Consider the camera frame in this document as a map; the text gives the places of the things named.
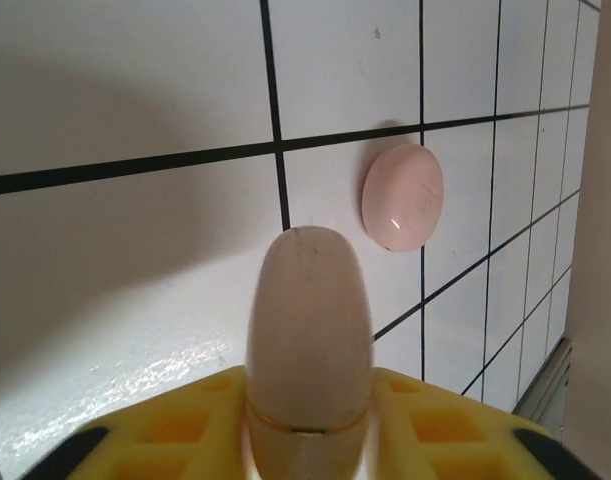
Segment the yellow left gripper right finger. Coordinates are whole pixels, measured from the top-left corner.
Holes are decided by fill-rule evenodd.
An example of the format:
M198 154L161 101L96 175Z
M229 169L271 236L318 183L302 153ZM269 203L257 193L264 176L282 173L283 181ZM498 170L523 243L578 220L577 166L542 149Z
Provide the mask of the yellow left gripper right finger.
M595 479L544 428L390 369L374 371L370 479Z

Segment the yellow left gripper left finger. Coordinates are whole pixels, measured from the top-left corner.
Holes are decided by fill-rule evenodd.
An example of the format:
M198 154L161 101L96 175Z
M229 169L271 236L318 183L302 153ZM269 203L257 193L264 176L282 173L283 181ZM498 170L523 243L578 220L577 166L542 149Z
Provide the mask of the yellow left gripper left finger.
M99 417L28 470L30 479L246 479L245 370L232 367Z

